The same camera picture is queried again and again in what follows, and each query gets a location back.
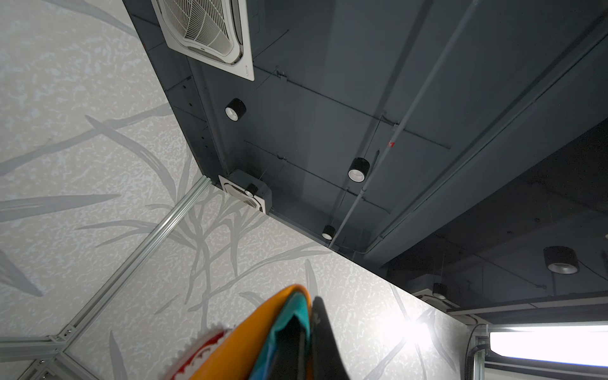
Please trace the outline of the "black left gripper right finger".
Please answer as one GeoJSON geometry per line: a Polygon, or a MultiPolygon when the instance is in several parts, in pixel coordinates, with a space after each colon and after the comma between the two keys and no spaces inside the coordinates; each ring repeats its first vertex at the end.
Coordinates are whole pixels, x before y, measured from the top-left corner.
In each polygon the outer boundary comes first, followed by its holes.
{"type": "Polygon", "coordinates": [[[310,354],[313,379],[350,379],[321,297],[316,297],[312,303],[310,354]]]}

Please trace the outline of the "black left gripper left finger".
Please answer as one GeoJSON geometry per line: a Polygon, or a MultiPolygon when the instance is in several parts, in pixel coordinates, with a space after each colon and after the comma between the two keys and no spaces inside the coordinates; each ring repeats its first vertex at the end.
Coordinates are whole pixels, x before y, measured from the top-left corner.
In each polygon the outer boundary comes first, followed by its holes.
{"type": "Polygon", "coordinates": [[[277,335],[275,356],[268,379],[306,377],[306,332],[301,327],[286,327],[277,335]]]}

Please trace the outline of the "white colourful children's jacket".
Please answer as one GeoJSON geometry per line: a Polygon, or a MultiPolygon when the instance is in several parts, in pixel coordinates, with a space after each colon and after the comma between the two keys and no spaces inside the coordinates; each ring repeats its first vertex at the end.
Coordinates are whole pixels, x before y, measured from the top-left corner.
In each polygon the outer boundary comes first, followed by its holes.
{"type": "Polygon", "coordinates": [[[294,284],[263,302],[236,329],[220,326],[197,338],[168,370],[165,379],[247,379],[280,312],[293,295],[304,297],[304,316],[311,313],[309,291],[294,284]]]}

